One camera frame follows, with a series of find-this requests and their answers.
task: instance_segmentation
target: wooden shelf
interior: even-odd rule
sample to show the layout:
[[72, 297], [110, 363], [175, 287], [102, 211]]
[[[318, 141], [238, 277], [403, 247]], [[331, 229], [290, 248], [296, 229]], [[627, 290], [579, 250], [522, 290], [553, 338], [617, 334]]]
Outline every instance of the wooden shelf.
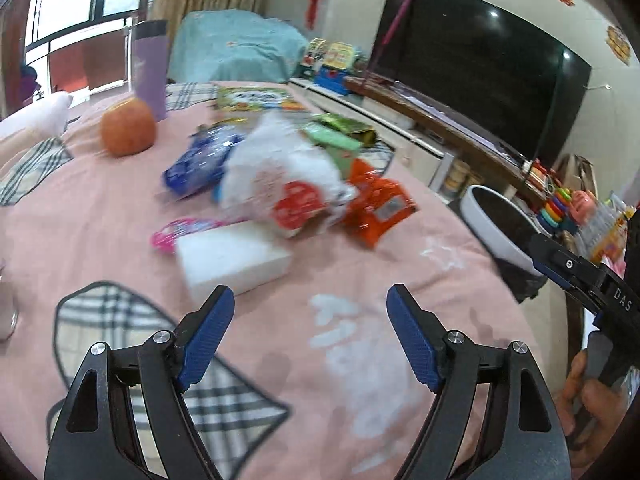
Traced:
[[511, 164], [498, 153], [492, 152], [480, 142], [466, 136], [449, 124], [439, 121], [389, 88], [370, 81], [364, 86], [362, 83], [363, 81], [359, 77], [347, 77], [344, 79], [345, 87], [351, 92], [373, 99], [409, 117], [460, 150], [465, 155], [465, 160], [472, 167], [479, 170], [487, 170], [489, 173], [506, 181], [507, 184], [513, 186], [534, 206], [544, 205], [546, 196], [528, 182], [523, 182], [520, 168]]

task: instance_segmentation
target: white cabinet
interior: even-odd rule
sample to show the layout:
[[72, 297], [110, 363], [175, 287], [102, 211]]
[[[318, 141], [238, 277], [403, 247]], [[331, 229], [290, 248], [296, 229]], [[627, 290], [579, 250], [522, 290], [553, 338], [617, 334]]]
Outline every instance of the white cabinet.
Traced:
[[371, 124], [380, 139], [394, 149], [396, 157], [415, 178], [425, 186], [431, 183], [444, 154], [437, 147], [430, 146], [419, 133], [403, 130], [343, 96], [309, 81], [293, 79], [291, 83], [305, 89], [304, 97], [318, 108]]

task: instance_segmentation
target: metal screw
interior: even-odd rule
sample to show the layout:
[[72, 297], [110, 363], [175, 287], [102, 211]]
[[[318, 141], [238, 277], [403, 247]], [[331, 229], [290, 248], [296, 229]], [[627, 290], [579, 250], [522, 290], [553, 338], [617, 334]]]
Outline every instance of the metal screw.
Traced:
[[522, 341], [514, 341], [513, 349], [518, 354], [526, 354], [529, 351], [529, 347], [525, 345]]
[[169, 339], [171, 339], [171, 332], [167, 332], [167, 330], [161, 330], [154, 334], [154, 343], [166, 343]]
[[465, 335], [462, 332], [454, 330], [453, 332], [449, 332], [447, 339], [449, 339], [453, 344], [459, 345], [465, 341]]
[[105, 345], [104, 343], [96, 343], [91, 347], [91, 353], [93, 355], [100, 355], [106, 349], [107, 349], [107, 345]]

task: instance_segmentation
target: white plastic bag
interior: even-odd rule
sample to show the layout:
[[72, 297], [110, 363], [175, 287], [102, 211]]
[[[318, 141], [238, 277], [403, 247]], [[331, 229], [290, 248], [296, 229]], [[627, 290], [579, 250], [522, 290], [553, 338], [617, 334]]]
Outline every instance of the white plastic bag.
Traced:
[[290, 237], [345, 186], [331, 157], [273, 111], [227, 161], [220, 205], [232, 216], [272, 222]]

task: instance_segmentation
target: pink bedsheet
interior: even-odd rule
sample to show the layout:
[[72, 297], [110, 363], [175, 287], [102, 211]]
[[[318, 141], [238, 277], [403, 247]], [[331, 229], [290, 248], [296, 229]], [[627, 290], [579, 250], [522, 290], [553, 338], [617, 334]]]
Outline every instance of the pink bedsheet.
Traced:
[[[100, 152], [97, 116], [65, 135], [75, 159], [4, 212], [7, 277], [20, 321], [0, 346], [0, 433], [38, 478], [47, 454], [46, 416], [66, 388], [52, 355], [54, 311], [64, 296], [100, 280], [120, 283], [180, 319], [190, 303], [172, 257], [150, 235], [182, 216], [214, 216], [207, 194], [160, 199], [160, 175], [211, 122], [206, 104], [172, 112], [156, 145], [114, 159]], [[288, 276], [236, 298], [219, 354], [292, 416], [257, 450], [243, 479], [388, 480], [398, 471], [433, 396], [415, 379], [388, 322], [385, 295], [405, 283], [446, 328], [476, 343], [526, 341], [520, 308], [466, 227], [398, 162], [399, 180], [420, 212], [375, 251], [341, 228], [293, 242]], [[475, 409], [463, 444], [479, 431]]]

